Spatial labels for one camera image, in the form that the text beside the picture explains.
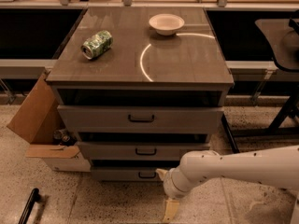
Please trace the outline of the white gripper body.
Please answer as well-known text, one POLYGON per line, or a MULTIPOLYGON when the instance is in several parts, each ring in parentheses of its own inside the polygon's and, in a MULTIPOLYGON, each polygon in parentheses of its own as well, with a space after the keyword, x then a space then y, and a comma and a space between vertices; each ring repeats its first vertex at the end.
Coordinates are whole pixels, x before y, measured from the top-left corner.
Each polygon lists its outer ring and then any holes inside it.
POLYGON ((182 199, 193 189, 192 182, 179 167, 172 168, 164 174, 164 192, 172 199, 182 199))

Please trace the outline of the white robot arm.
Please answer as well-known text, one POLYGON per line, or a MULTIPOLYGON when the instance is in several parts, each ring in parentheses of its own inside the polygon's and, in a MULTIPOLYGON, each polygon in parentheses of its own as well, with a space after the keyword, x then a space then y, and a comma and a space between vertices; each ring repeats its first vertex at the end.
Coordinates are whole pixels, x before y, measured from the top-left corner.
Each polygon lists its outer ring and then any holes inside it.
POLYGON ((299 146, 279 147, 221 155, 213 150, 191 151, 183 155, 179 166, 157 169, 164 183, 164 223, 172 221, 179 200, 213 178, 228 178, 251 183, 299 190, 299 146))

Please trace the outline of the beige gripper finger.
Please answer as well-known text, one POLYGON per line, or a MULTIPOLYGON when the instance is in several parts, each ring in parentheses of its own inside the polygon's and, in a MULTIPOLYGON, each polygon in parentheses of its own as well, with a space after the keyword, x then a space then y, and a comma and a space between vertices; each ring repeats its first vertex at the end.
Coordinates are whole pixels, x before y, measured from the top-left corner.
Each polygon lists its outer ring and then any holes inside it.
POLYGON ((168 198, 164 201, 163 223, 170 223, 175 217, 179 208, 179 201, 168 198))
POLYGON ((160 168, 157 168, 156 169, 156 174, 159 176, 159 178, 164 181, 165 180, 165 177, 166 177, 166 174, 168 173, 167 170, 165 169, 160 169, 160 168))

